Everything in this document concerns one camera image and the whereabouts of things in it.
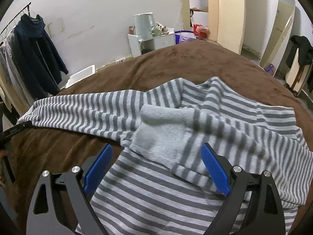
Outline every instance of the bed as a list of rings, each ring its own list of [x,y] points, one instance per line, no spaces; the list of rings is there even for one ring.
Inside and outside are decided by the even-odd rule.
[[[249,99],[273,106],[295,109],[297,126],[301,127],[306,142],[313,149],[313,119],[301,103],[276,79],[261,68],[225,48],[213,43],[194,41],[163,48],[131,59],[121,64],[105,67],[96,74],[64,89],[59,95],[109,92],[124,89],[147,91],[171,79],[185,78],[196,84],[218,76],[234,91]],[[89,156],[98,153],[104,143],[113,146],[113,159],[117,159],[122,148],[119,143],[105,138],[77,132],[48,128],[26,129],[14,136],[13,169],[16,182],[7,190],[9,200],[18,213],[18,224],[26,229],[29,204],[37,180],[43,170],[52,173],[68,171],[81,165]],[[69,206],[66,195],[62,195],[65,206]],[[292,234],[305,234],[310,229],[313,210],[311,188],[307,204],[301,206],[292,229]],[[70,226],[75,228],[77,220],[70,207],[66,207]]]

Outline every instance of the kettle handle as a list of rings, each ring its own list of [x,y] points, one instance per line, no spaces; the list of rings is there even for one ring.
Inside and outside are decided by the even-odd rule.
[[[150,18],[151,31],[154,31],[156,28],[156,23],[153,18],[153,13],[152,12],[148,13],[148,17]]]

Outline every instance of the person's hand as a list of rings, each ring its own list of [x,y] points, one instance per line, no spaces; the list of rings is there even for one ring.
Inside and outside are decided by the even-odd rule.
[[[9,152],[6,150],[0,150],[0,159],[6,156]]]

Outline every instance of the silver screw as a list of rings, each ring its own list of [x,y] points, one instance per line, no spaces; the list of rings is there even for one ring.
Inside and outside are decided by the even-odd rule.
[[[234,172],[241,172],[242,168],[240,166],[234,166],[233,170],[234,170]]]
[[[43,175],[44,177],[47,177],[47,176],[49,175],[49,171],[45,170],[45,171],[42,173],[42,175]]]
[[[270,176],[271,176],[271,173],[270,173],[268,170],[265,170],[265,171],[264,171],[264,176],[265,176],[265,177],[270,177]]]
[[[79,172],[79,170],[80,170],[80,167],[78,167],[78,166],[74,166],[74,167],[72,168],[72,172],[74,172],[74,173]]]

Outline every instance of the white nightstand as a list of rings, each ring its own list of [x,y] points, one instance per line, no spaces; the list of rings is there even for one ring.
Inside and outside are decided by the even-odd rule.
[[[142,53],[175,45],[175,31],[167,28],[168,34],[153,37],[151,40],[140,41],[137,35],[128,34],[128,40],[133,57],[141,56]]]

